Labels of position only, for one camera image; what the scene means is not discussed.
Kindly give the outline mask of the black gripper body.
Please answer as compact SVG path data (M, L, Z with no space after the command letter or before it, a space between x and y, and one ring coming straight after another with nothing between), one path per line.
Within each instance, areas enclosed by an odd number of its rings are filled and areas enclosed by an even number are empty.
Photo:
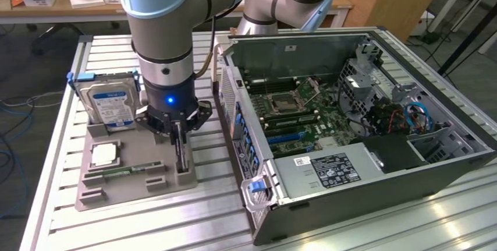
M172 127L176 121L181 121L180 114L194 96L194 75L173 86L161 86L144 79L144 87L148 96L147 111L161 111L169 114Z

